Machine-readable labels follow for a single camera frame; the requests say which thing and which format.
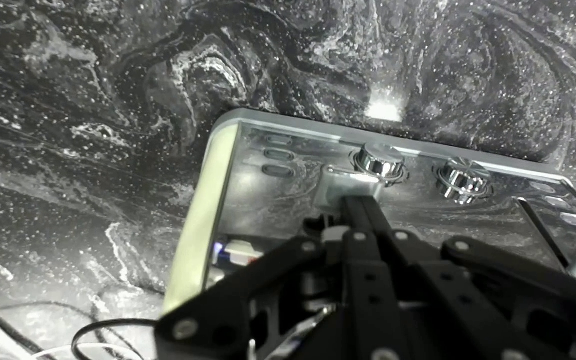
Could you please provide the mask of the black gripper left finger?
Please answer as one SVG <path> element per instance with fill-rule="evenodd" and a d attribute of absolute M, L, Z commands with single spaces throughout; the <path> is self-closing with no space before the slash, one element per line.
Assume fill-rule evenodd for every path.
<path fill-rule="evenodd" d="M 342 233 L 299 235 L 156 322 L 158 360 L 404 360 L 402 313 L 368 195 L 342 202 Z"/>

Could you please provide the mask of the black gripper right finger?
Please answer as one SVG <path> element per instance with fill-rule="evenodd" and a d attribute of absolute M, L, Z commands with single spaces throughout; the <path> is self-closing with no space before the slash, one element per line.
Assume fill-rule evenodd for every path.
<path fill-rule="evenodd" d="M 576 360 L 576 278 L 481 240 L 440 249 L 395 229 L 397 266 L 437 301 L 479 360 Z"/>

